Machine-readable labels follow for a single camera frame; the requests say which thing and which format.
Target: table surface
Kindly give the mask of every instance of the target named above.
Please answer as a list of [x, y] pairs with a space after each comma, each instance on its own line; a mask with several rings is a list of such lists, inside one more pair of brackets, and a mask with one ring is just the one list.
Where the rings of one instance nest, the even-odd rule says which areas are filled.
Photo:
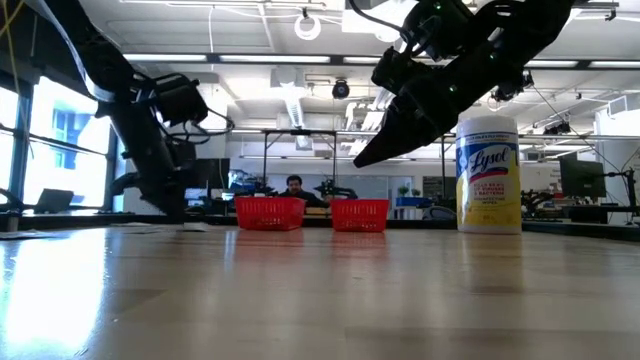
[[0, 358], [640, 358], [634, 244], [206, 230], [0, 242]]

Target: person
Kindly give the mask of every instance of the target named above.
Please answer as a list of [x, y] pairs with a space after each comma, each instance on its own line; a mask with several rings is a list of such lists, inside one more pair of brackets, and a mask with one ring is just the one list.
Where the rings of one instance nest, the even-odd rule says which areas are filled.
[[281, 197], [297, 197], [307, 202], [307, 207], [328, 208], [329, 203], [318, 199], [313, 193], [302, 190], [302, 178], [291, 175], [287, 178], [287, 190], [280, 194]]

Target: red basket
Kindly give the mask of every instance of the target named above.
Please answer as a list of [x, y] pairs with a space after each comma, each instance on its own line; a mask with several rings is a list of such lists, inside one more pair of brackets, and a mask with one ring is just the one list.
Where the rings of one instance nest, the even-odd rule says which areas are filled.
[[293, 230], [302, 226], [304, 205], [293, 197], [235, 198], [238, 226], [247, 230]]
[[333, 200], [335, 231], [382, 232], [387, 227], [389, 200]]

